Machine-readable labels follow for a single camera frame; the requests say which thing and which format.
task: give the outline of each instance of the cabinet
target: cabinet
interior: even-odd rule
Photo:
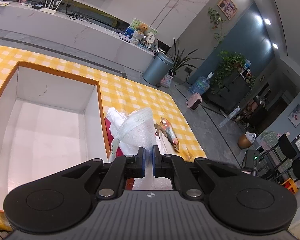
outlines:
[[[226,114],[229,114],[249,91],[249,85],[240,73],[234,71],[229,77],[225,78],[222,88],[217,87],[215,94],[208,90],[205,97],[220,106]]]

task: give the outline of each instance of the chair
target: chair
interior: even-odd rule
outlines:
[[[300,159],[297,158],[292,162],[291,167],[287,168],[285,171],[283,171],[282,173],[280,173],[279,175],[277,175],[273,179],[270,179],[270,181],[279,178],[280,176],[282,176],[284,173],[288,172],[291,169],[292,169],[294,175],[296,176],[297,180],[299,180],[300,179]]]
[[[283,160],[281,160],[280,156],[278,155],[278,153],[275,150],[275,148],[277,146],[279,146],[281,152],[285,156],[285,158]],[[288,159],[293,160],[298,154],[297,151],[292,146],[292,144],[290,143],[290,141],[289,141],[288,137],[286,136],[286,134],[283,134],[282,136],[280,136],[280,138],[278,140],[278,143],[276,145],[274,145],[271,149],[267,150],[266,152],[264,152],[263,154],[260,155],[259,162],[262,161],[265,157],[267,157],[268,153],[270,153],[271,151],[274,151],[274,153],[276,154],[276,156],[280,160],[279,164],[277,164],[275,167],[273,167],[271,169],[272,171],[276,171]]]

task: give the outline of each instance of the pink heater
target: pink heater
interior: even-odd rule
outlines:
[[[194,110],[198,107],[198,105],[200,105],[201,102],[202,102],[202,98],[201,98],[200,94],[195,93],[187,101],[187,107]]]

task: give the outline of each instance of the tiled floor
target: tiled floor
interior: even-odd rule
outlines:
[[[142,73],[138,71],[93,54],[51,41],[0,30],[0,45],[62,58],[154,87],[148,84],[142,78]],[[218,125],[224,120],[224,116],[215,106],[207,105],[202,102],[201,107],[198,107],[194,111],[190,110],[186,107],[185,97],[189,98],[191,93],[185,86],[177,86],[184,94],[184,97],[176,89],[175,85],[177,85],[177,83],[172,81],[169,88],[160,87],[158,89],[171,95],[187,120],[199,144],[205,150],[207,157],[211,160],[231,163],[236,166],[238,166],[239,163],[241,164],[243,160],[243,151],[238,147],[237,141],[245,131],[241,130],[241,128],[233,121],[229,121],[226,125],[219,128]]]

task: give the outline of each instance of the grey trash can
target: grey trash can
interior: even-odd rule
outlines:
[[[162,52],[159,52],[154,56],[154,60],[142,76],[145,81],[155,86],[160,83],[173,64],[174,62],[172,59],[168,58]]]

